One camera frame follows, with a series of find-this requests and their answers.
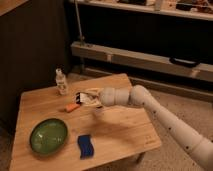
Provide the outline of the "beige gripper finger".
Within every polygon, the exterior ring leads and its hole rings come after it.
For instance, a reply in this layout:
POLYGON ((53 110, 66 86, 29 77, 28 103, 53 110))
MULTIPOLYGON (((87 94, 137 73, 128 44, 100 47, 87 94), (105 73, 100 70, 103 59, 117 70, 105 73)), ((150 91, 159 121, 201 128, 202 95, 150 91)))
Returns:
POLYGON ((90 88, 90 89, 82 90, 82 91, 80 91, 80 93, 85 93, 85 94, 89 94, 89 95, 92 95, 92 96, 97 96, 97 95, 99 95, 100 91, 101 91, 101 88, 90 88))
POLYGON ((98 107, 101 107, 102 104, 98 100, 92 100, 92 101, 82 102, 82 106, 98 108, 98 107))

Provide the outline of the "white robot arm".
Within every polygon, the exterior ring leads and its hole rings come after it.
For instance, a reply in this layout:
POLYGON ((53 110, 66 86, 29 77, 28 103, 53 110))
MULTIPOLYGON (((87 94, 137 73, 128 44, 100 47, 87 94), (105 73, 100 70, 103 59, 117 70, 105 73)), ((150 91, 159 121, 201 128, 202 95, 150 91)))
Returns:
POLYGON ((205 138, 174 113, 162 106, 141 85, 127 88, 91 88, 80 92, 80 102, 85 106, 115 105, 145 108, 156 116, 179 146, 205 171, 213 171, 213 142, 205 138))

